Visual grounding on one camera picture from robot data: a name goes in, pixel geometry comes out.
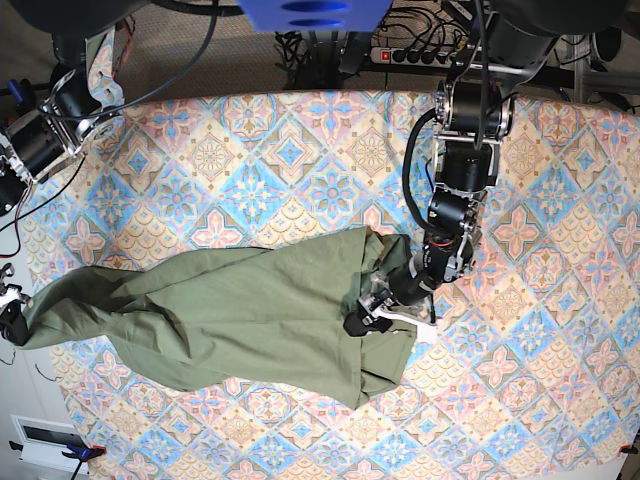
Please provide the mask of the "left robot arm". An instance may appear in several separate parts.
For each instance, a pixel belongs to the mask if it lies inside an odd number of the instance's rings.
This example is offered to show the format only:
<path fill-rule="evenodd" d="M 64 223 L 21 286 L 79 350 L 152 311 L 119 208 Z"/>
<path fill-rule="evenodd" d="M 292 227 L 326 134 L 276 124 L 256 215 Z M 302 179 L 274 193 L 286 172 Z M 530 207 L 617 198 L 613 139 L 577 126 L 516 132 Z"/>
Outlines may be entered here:
<path fill-rule="evenodd" d="M 427 340 L 437 318 L 421 322 L 398 309 L 425 302 L 433 310 L 435 291 L 473 268 L 480 212 L 496 184 L 501 143 L 513 124 L 513 90 L 537 74 L 558 39 L 539 1 L 478 1 L 475 10 L 435 106 L 417 120 L 404 154 L 403 196 L 424 231 L 421 251 L 389 274 L 372 275 L 369 292 L 343 323 L 352 337 L 384 333 L 399 320 L 415 325 L 420 340 Z M 410 171 L 419 133 L 432 120 L 440 128 L 426 168 L 431 197 L 422 212 L 411 193 Z"/>

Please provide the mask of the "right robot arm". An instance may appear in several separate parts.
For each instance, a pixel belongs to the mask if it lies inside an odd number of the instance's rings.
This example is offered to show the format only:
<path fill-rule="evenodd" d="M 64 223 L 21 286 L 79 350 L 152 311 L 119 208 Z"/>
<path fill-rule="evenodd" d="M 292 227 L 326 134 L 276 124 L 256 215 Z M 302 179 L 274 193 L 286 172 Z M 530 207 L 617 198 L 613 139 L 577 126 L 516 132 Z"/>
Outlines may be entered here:
<path fill-rule="evenodd" d="M 75 156 L 90 133 L 109 118 L 107 100 L 90 90 L 89 72 L 97 55 L 89 44 L 103 46 L 111 29 L 144 5 L 142 1 L 12 1 L 29 25 L 52 37 L 57 65 L 49 96 L 35 97 L 28 82 L 10 81 L 19 118 L 1 123 L 1 214 L 20 213 L 37 178 L 64 154 Z"/>

